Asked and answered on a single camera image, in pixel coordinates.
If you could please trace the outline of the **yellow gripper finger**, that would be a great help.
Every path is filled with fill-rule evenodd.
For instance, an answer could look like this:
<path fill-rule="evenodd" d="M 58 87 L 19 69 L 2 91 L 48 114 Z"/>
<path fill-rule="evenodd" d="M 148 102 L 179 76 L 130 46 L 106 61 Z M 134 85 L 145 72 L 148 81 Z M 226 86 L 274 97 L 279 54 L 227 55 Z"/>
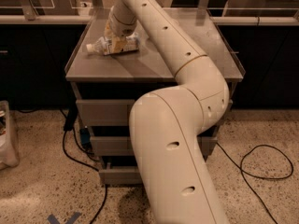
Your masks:
<path fill-rule="evenodd" d="M 112 52 L 120 53 L 123 50 L 123 48 L 126 46 L 126 44 L 127 44 L 126 37 L 113 36 L 112 45 L 111 45 Z"/>
<path fill-rule="evenodd" d="M 112 32 L 111 29 L 110 29 L 110 22 L 107 21 L 107 22 L 106 22 L 106 26 L 105 26 L 105 30 L 104 30 L 104 36 L 105 36 L 106 38 L 111 38 L 112 35 L 113 35 L 113 32 Z"/>

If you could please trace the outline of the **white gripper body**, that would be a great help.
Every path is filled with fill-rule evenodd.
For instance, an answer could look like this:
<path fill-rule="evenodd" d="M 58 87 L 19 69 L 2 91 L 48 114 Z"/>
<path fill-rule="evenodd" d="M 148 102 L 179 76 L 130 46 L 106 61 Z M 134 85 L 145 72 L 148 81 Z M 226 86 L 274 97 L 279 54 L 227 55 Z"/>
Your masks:
<path fill-rule="evenodd" d="M 120 21 L 116 17 L 109 17 L 108 24 L 115 36 L 126 37 L 135 31 L 136 19 L 133 19 L 132 21 Z"/>

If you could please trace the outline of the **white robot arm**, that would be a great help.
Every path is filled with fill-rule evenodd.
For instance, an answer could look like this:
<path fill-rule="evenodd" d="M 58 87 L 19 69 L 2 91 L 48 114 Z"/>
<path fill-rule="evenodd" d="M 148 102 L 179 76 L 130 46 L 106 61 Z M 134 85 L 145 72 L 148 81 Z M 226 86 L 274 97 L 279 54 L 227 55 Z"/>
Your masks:
<path fill-rule="evenodd" d="M 197 143 L 227 110 L 230 92 L 213 61 L 156 0 L 117 0 L 109 26 L 129 35 L 139 21 L 176 86 L 133 105 L 131 143 L 157 224 L 229 224 Z"/>

